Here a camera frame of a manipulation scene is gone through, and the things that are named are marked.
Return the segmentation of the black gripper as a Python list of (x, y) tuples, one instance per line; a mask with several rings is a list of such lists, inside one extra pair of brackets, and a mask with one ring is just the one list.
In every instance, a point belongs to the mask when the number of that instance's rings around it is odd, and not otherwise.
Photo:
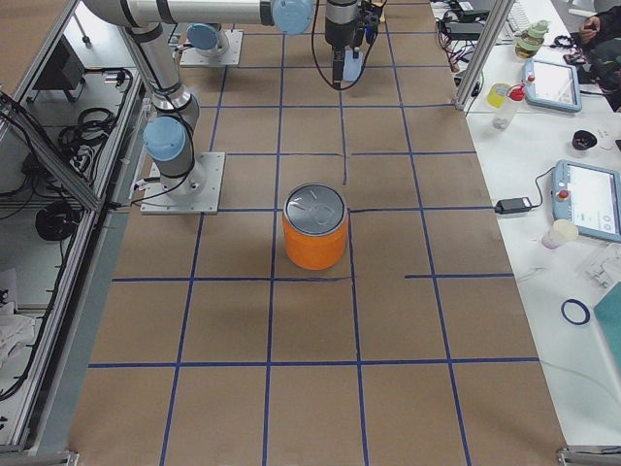
[[(332, 87), (340, 87), (343, 81), (343, 49), (354, 37), (358, 23), (358, 2), (354, 0), (327, 0), (325, 7), (324, 36), (332, 47)], [(352, 50), (354, 59), (362, 59), (363, 52)]]

